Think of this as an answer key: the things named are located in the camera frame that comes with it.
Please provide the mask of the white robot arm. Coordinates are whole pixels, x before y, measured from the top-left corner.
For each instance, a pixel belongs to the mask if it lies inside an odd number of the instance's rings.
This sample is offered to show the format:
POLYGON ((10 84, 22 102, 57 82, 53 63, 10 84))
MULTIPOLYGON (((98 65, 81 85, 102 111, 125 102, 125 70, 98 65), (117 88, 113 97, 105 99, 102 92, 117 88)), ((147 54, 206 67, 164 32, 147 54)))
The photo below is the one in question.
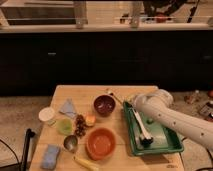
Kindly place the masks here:
POLYGON ((130 98, 137 111, 213 151, 213 124, 171 109, 173 101, 173 96, 164 89, 130 98))

